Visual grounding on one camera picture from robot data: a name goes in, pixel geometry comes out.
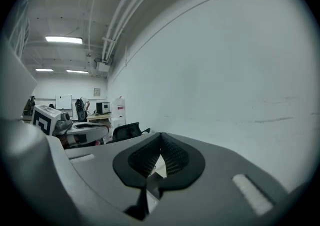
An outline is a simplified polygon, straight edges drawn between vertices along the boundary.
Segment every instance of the black office chair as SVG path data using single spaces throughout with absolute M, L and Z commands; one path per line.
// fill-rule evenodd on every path
M 150 128 L 141 132 L 139 123 L 126 124 L 116 128 L 112 136 L 112 141 L 109 141 L 106 144 L 136 138 L 141 136 L 144 132 L 150 133 Z

